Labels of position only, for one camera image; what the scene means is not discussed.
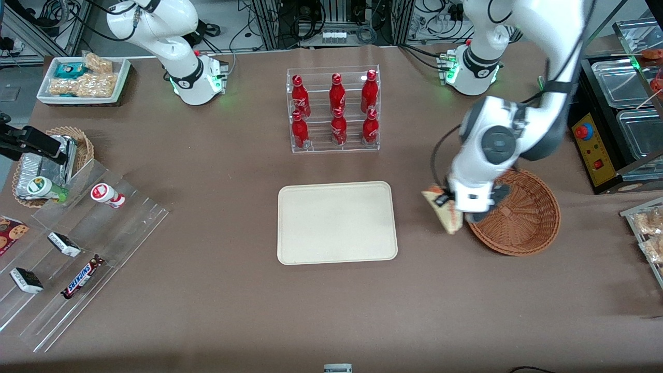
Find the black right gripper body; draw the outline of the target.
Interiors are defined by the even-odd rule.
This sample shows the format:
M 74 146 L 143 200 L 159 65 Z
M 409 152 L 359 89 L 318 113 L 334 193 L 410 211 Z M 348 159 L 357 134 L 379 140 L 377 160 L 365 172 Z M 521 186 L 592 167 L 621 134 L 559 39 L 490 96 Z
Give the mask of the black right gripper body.
M 23 155 L 19 139 L 24 135 L 24 130 L 9 125 L 10 116 L 1 113 L 1 156 L 17 162 Z

